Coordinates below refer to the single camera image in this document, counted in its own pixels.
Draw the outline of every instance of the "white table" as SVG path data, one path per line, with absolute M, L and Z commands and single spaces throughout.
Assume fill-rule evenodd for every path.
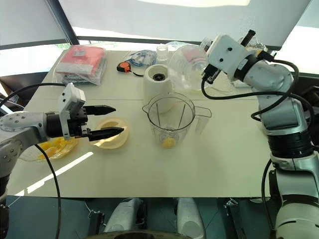
M 114 61 L 121 60 L 119 52 L 110 55 Z M 112 59 L 108 70 L 118 63 Z M 107 82 L 106 77 L 111 75 L 114 78 Z M 50 81 L 51 76 L 52 72 L 44 81 Z M 155 144 L 148 118 L 141 110 L 141 86 L 142 79 L 112 71 L 106 72 L 101 87 L 81 87 L 86 105 L 115 107 L 117 111 L 107 116 L 123 118 L 131 135 L 123 147 L 113 150 L 92 146 L 82 138 L 70 154 L 53 160 L 62 197 L 260 196 L 261 176 L 270 151 L 260 124 L 249 116 L 258 107 L 255 99 L 211 101 L 200 100 L 200 94 L 190 95 L 196 106 L 210 108 L 213 117 L 200 139 L 194 138 L 194 122 L 181 145 L 164 149 Z M 57 110 L 56 98 L 61 91 L 61 87 L 42 87 L 26 110 Z M 88 125 L 94 128 L 104 117 L 89 116 Z M 54 197 L 54 182 L 48 175 L 45 162 L 19 160 L 8 194 Z

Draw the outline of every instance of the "plastic measuring jug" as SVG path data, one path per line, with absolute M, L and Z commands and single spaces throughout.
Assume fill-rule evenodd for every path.
M 195 136 L 200 136 L 211 118 L 210 109 L 194 106 L 193 102 L 179 93 L 162 93 L 143 106 L 156 142 L 165 148 L 180 144 L 194 119 L 198 119 Z

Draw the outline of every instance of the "floor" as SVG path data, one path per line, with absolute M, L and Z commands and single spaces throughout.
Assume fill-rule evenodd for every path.
M 8 196 L 7 205 L 18 197 Z M 90 199 L 88 206 L 94 211 L 106 214 L 107 223 L 112 211 L 122 199 Z M 218 209 L 216 198 L 196 198 L 208 239 L 225 239 L 226 231 L 222 215 L 225 211 Z M 238 200 L 242 224 L 248 239 L 269 238 L 269 230 L 262 204 L 248 199 Z M 158 231 L 175 232 L 174 200 L 171 198 L 148 198 L 148 228 Z M 275 206 L 269 203 L 273 220 Z M 61 239 L 82 239 L 87 236 L 90 220 L 84 201 L 62 199 Z M 7 239 L 41 239 L 54 238 L 57 223 L 57 200 L 43 197 L 20 197 L 10 206 L 10 227 Z

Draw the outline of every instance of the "tape measure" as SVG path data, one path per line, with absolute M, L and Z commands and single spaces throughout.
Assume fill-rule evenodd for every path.
M 121 62 L 117 67 L 116 69 L 120 72 L 132 72 L 131 71 L 131 65 L 129 62 Z M 135 72 L 132 72 L 134 75 L 136 76 L 139 76 L 139 77 L 143 77 L 144 75 L 140 75 L 140 74 L 137 74 Z

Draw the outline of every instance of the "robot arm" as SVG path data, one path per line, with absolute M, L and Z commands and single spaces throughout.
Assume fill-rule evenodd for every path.
M 109 106 L 84 107 L 84 92 L 68 84 L 58 99 L 59 114 L 16 112 L 0 118 L 0 238 L 8 227 L 5 206 L 6 186 L 19 156 L 32 145 L 63 136 L 88 137 L 90 141 L 110 138 L 124 129 L 108 127 L 91 131 L 87 115 L 105 115 L 115 111 Z
M 265 52 L 256 56 L 245 45 L 254 35 L 245 37 L 242 44 L 227 35 L 218 36 L 207 51 L 209 65 L 203 80 L 212 84 L 223 71 L 229 80 L 241 80 L 253 92 L 286 92 L 292 84 L 289 70 L 278 64 L 269 64 L 272 57 Z M 281 96 L 260 95 L 262 110 Z M 271 161 L 275 167 L 270 172 L 271 192 L 280 195 L 276 238 L 319 237 L 319 159 L 314 152 L 301 103 L 286 98 L 275 108 L 260 114 L 261 123 L 268 137 Z

